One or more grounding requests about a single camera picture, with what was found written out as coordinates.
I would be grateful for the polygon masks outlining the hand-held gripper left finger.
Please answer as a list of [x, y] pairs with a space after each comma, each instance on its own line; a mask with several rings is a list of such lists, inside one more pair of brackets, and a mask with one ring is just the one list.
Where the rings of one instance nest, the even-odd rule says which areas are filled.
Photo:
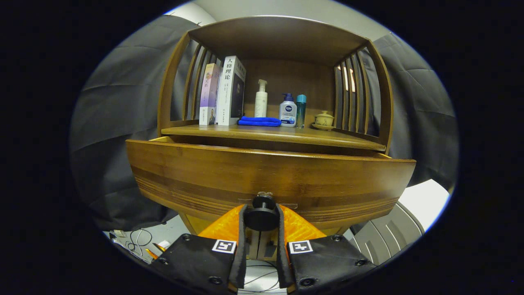
[[177, 295], [235, 295], [246, 275], [244, 213], [234, 207], [198, 235], [182, 234], [150, 267]]

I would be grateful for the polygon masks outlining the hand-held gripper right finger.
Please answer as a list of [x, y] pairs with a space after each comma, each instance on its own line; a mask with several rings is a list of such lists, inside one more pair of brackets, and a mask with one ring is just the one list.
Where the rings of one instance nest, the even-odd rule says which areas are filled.
[[277, 204], [277, 271], [289, 295], [341, 295], [376, 265], [341, 234], [326, 235], [292, 209]]

